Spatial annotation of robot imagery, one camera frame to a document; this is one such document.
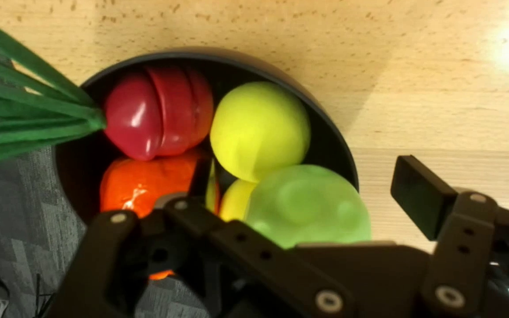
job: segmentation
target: black bowl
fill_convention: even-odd
[[[325,167],[343,176],[359,190],[357,169],[350,149],[311,94],[281,72],[251,57],[221,50],[182,50],[143,56],[97,73],[83,84],[83,89],[97,105],[102,105],[113,84],[127,70],[157,63],[177,63],[201,72],[214,91],[215,105],[228,91],[247,82],[272,82],[286,89],[302,102],[309,116],[311,146],[304,163]],[[102,133],[55,147],[55,163],[62,192],[85,223],[99,213],[99,185],[102,174],[111,162],[118,158],[122,158],[122,155]]]

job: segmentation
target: table surface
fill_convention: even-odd
[[[182,47],[274,64],[346,139],[375,239],[431,248],[389,195],[398,155],[509,208],[509,0],[0,0],[0,27],[76,84]]]

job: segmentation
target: green cloth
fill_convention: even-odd
[[[0,162],[104,130],[92,100],[33,52],[0,31]]]

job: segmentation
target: green ball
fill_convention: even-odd
[[[281,248],[371,239],[371,222],[355,188],[311,165],[263,179],[251,195],[246,223]]]
[[[274,84],[240,86],[219,103],[210,144],[224,170],[237,179],[258,183],[304,162],[309,149],[306,109]]]

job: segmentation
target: screw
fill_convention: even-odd
[[[479,204],[486,204],[486,197],[482,197],[479,193],[470,195],[470,200],[479,202]]]
[[[113,215],[111,216],[111,223],[115,223],[115,225],[124,223],[124,222],[127,222],[125,215]]]
[[[177,211],[185,211],[185,209],[187,209],[187,202],[185,202],[185,200],[178,200],[173,208],[175,208]]]
[[[465,303],[466,303],[465,296],[454,287],[438,287],[435,291],[435,296],[436,296],[436,301],[443,305],[445,308],[459,310],[459,308],[465,308]]]
[[[334,315],[343,310],[343,299],[339,294],[332,291],[322,291],[314,296],[314,305],[320,312]]]

